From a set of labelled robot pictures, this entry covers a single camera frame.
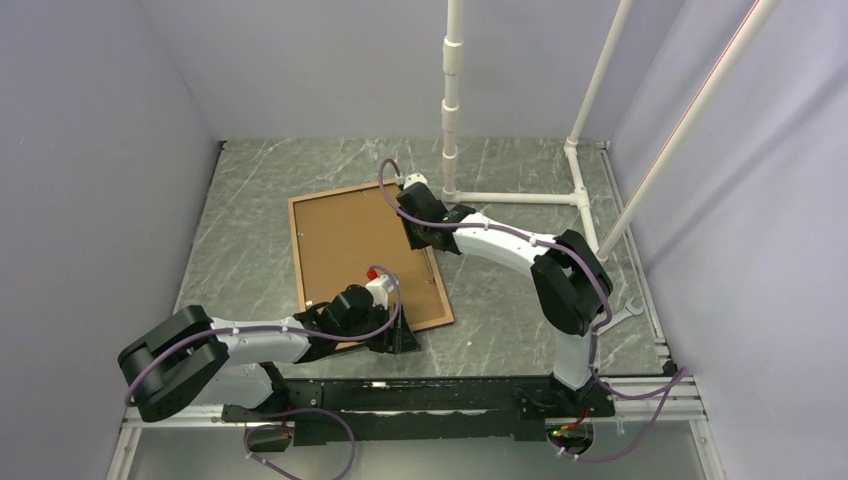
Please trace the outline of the yellow black screwdriver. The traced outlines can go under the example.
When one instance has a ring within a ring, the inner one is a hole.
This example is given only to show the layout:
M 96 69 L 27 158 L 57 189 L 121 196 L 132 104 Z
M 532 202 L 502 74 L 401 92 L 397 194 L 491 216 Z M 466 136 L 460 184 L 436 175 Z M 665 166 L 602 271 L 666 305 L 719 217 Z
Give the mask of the yellow black screwdriver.
M 425 249 L 423 250 L 422 255 L 423 255 L 424 259 L 425 259 L 425 262 L 426 262 L 426 265 L 427 265 L 427 268 L 428 268 L 428 272 L 429 272 L 429 282 L 430 282 L 430 283 L 432 283 L 432 284 L 434 284 L 434 283 L 435 283 L 436 278 L 435 278 L 435 271 L 434 271 L 434 267 L 433 267 L 433 263 L 434 263 L 434 261 L 431 259 L 431 252 L 430 252 L 430 249 L 429 249 L 429 248 L 425 248 Z

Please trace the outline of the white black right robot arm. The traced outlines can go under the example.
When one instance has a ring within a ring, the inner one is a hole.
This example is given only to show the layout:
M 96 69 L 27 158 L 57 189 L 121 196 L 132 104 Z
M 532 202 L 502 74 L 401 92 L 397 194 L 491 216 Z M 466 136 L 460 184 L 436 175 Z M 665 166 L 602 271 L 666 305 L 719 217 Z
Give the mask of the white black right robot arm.
M 430 247 L 493 261 L 532 280 L 544 317 L 556 330 L 551 401 L 574 415 L 590 399 L 592 323 L 608 309 L 613 283 L 586 239 L 567 230 L 537 234 L 496 222 L 467 205 L 451 209 L 419 174 L 401 183 L 393 206 L 413 250 Z

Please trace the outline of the blue photo frame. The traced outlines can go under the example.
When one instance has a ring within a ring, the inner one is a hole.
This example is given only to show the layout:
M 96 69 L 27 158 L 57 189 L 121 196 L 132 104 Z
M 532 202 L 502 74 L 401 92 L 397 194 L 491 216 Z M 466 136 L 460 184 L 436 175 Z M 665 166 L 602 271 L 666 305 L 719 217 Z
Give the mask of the blue photo frame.
M 377 264 L 399 279 L 414 332 L 455 322 L 433 250 L 434 284 L 424 249 L 409 247 L 401 219 L 375 182 L 293 197 L 288 213 L 302 309 L 331 300 L 351 284 L 365 284 L 368 268 Z

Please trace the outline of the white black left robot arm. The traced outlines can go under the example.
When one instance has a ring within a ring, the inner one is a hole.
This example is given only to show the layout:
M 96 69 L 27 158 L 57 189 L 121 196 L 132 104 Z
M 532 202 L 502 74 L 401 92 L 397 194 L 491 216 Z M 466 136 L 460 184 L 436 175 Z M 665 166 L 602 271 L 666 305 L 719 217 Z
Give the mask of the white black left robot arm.
M 189 406 L 226 367 L 314 362 L 342 343 L 381 354 L 419 350 L 391 276 L 350 285 L 328 302 L 277 320 L 224 320 L 199 305 L 184 307 L 120 352 L 124 403 L 144 421 L 158 422 Z

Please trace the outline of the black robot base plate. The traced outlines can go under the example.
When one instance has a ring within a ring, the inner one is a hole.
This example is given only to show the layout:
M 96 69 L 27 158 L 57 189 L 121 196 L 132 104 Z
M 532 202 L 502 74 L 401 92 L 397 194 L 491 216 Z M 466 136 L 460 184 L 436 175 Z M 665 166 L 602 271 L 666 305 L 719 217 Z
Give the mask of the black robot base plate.
M 392 379 L 289 379 L 286 388 L 253 408 L 226 404 L 226 423 L 279 422 L 293 413 L 294 443 L 346 439 L 322 415 L 343 418 L 360 441 L 502 437 L 543 441 L 556 423 L 611 418 L 615 407 L 601 387 L 570 394 L 546 375 Z

